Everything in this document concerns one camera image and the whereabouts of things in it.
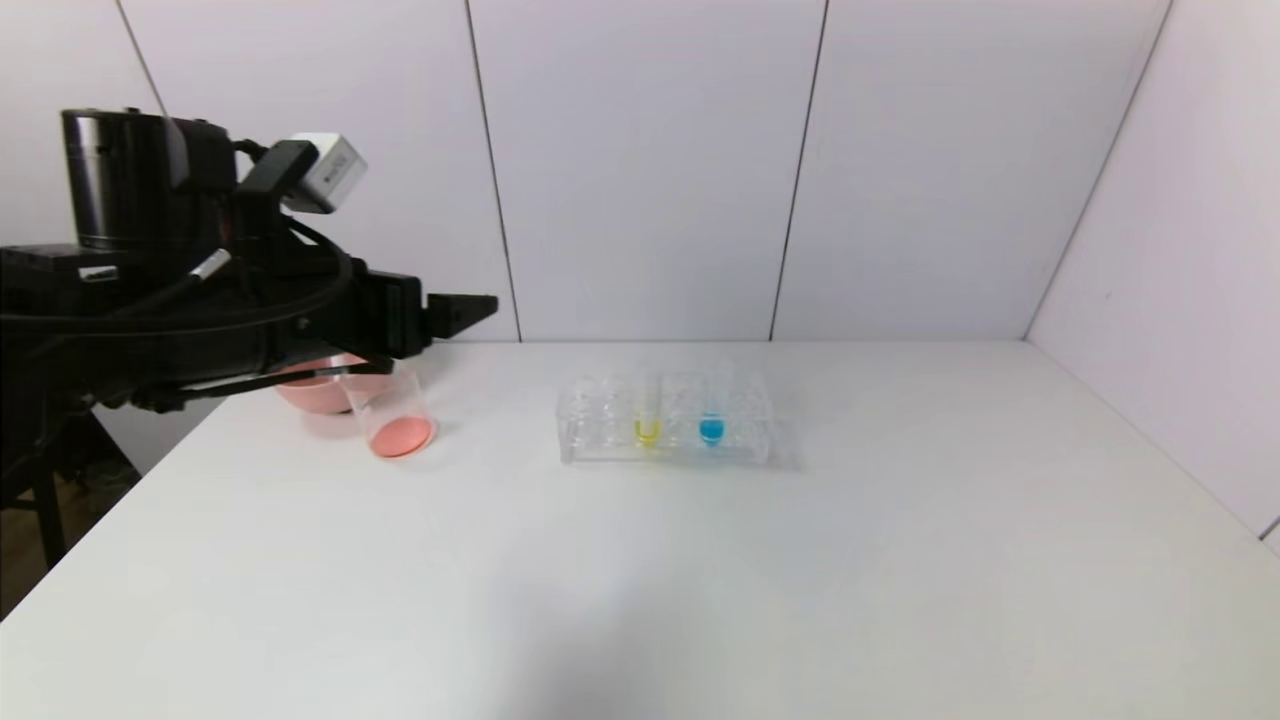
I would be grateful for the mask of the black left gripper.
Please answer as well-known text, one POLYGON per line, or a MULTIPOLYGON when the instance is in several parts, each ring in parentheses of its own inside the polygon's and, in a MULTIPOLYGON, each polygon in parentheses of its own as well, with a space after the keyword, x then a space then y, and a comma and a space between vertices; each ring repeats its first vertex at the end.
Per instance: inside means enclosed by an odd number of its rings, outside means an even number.
POLYGON ((499 311, 484 293, 428 293, 412 275, 380 272, 361 259, 330 302, 268 327, 264 370, 282 372, 321 357, 349 355, 389 363, 421 354, 430 340, 453 340, 499 311))

